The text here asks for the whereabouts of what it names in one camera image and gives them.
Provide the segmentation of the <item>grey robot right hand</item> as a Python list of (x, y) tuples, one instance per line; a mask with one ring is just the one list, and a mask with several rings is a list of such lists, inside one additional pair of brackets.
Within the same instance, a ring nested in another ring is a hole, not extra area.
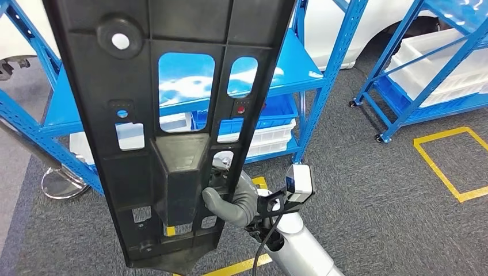
[(211, 180), (202, 196), (207, 209), (217, 217), (237, 227), (246, 227), (258, 215), (258, 188), (251, 178), (241, 171), (231, 202), (219, 194), (228, 192), (227, 178), (233, 156), (231, 151), (223, 151), (213, 157)]

